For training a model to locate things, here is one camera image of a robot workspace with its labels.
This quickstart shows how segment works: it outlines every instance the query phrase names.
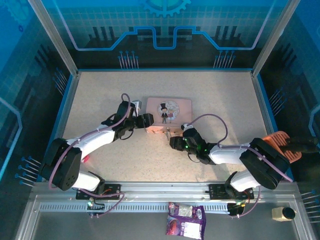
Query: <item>purple cable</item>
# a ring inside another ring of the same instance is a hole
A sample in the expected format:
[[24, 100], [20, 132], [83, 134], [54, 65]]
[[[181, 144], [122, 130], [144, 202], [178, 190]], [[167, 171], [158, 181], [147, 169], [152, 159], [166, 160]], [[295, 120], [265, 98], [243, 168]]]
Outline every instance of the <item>purple cable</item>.
[[128, 114], [129, 114], [129, 112], [130, 112], [130, 103], [131, 103], [131, 102], [130, 102], [130, 97], [129, 97], [129, 95], [126, 94], [126, 93], [123, 93], [123, 94], [121, 95], [121, 100], [122, 100], [122, 101], [124, 101], [124, 96], [126, 96], [127, 99], [128, 99], [128, 108], [127, 108], [127, 110], [126, 110], [125, 115], [120, 119], [120, 121], [118, 121], [117, 123], [115, 123], [115, 124], [113, 124], [113, 125], [111, 125], [111, 126], [107, 126], [107, 127], [101, 128], [101, 129], [99, 129], [99, 130], [96, 129], [96, 130], [94, 130], [94, 131], [91, 131], [91, 132], [86, 133], [85, 135], [79, 137], [78, 140], [75, 140], [73, 143], [71, 143], [71, 145], [68, 146], [68, 147], [66, 148], [66, 150], [64, 150], [64, 152], [61, 154], [61, 156], [59, 157], [58, 161], [56, 162], [56, 165], [54, 166], [54, 168], [53, 168], [53, 170], [52, 170], [51, 176], [50, 176], [50, 178], [49, 178], [49, 189], [51, 189], [51, 190], [54, 189], [54, 187], [52, 187], [52, 181], [53, 181], [54, 176], [55, 176], [55, 174], [56, 174], [56, 172], [57, 172], [57, 170], [58, 170], [58, 167], [59, 167], [59, 165], [61, 164], [62, 160], [63, 160], [63, 159], [65, 158], [65, 156], [67, 155], [67, 153], [69, 152], [69, 150], [70, 150], [74, 145], [76, 145], [77, 143], [79, 143], [81, 140], [85, 139], [85, 138], [88, 137], [88, 136], [91, 136], [91, 135], [96, 134], [96, 133], [98, 133], [98, 132], [102, 132], [102, 131], [111, 129], [111, 128], [113, 128], [113, 127], [116, 127], [116, 126], [118, 126], [119, 124], [121, 124], [121, 123], [126, 119], [126, 117], [128, 116]]
[[243, 216], [245, 216], [245, 215], [247, 215], [247, 214], [249, 214], [256, 206], [257, 206], [257, 204], [258, 204], [258, 201], [259, 201], [259, 198], [260, 198], [260, 193], [261, 193], [261, 190], [260, 190], [260, 186], [258, 186], [258, 196], [256, 197], [256, 200], [255, 200], [255, 203], [254, 203], [254, 205], [252, 206], [252, 208], [250, 208], [250, 210], [249, 211], [247, 211], [247, 212], [245, 212], [245, 213], [242, 213], [242, 214], [240, 214], [240, 215], [238, 215], [237, 217], [235, 217], [235, 216], [231, 216], [231, 219], [235, 219], [235, 218], [240, 218], [240, 217], [243, 217]]
[[224, 141], [227, 136], [228, 136], [228, 127], [227, 127], [227, 124], [226, 122], [221, 118], [219, 117], [218, 115], [215, 115], [215, 114], [212, 114], [212, 113], [206, 113], [206, 114], [203, 114], [201, 116], [198, 116], [195, 120], [193, 120], [192, 122], [190, 122], [187, 126], [193, 124], [195, 121], [199, 120], [200, 118], [202, 117], [205, 117], [205, 116], [213, 116], [213, 117], [216, 117], [218, 118], [224, 125], [225, 127], [225, 136], [224, 138], [222, 138], [221, 140], [219, 140], [217, 142], [217, 146], [219, 148], [222, 148], [222, 149], [238, 149], [238, 148], [244, 148], [244, 149], [248, 149], [249, 151], [253, 152], [254, 154], [256, 154], [259, 158], [261, 158], [266, 164], [268, 164], [273, 170], [275, 170], [278, 174], [280, 174], [283, 178], [285, 178], [286, 180], [288, 180], [289, 182], [293, 182], [293, 180], [288, 177], [287, 175], [285, 175], [282, 171], [280, 171], [275, 165], [273, 165], [268, 159], [266, 159], [264, 156], [262, 156], [262, 154], [260, 154], [258, 151], [256, 151], [255, 149], [251, 148], [251, 147], [248, 147], [248, 146], [241, 146], [241, 145], [231, 145], [231, 146], [221, 146], [220, 143], [222, 141]]
[[106, 215], [107, 213], [111, 212], [111, 211], [112, 211], [113, 209], [115, 209], [115, 208], [119, 205], [119, 203], [121, 203], [121, 202], [124, 200], [124, 198], [125, 198], [125, 193], [124, 193], [124, 192], [112, 193], [112, 194], [106, 194], [106, 195], [98, 195], [98, 194], [91, 193], [91, 192], [89, 192], [89, 191], [87, 191], [87, 190], [84, 190], [84, 189], [80, 189], [80, 188], [79, 188], [79, 190], [82, 191], [82, 192], [85, 193], [85, 194], [88, 194], [88, 195], [90, 195], [90, 196], [92, 196], [92, 197], [96, 197], [96, 198], [113, 197], [113, 196], [119, 196], [119, 195], [122, 194], [122, 197], [120, 198], [120, 200], [119, 200], [115, 205], [113, 205], [108, 211], [105, 211], [104, 213], [101, 213], [101, 214], [99, 214], [98, 216], [97, 216], [97, 215], [93, 215], [93, 216], [96, 217], [96, 218], [102, 217], [103, 215]]

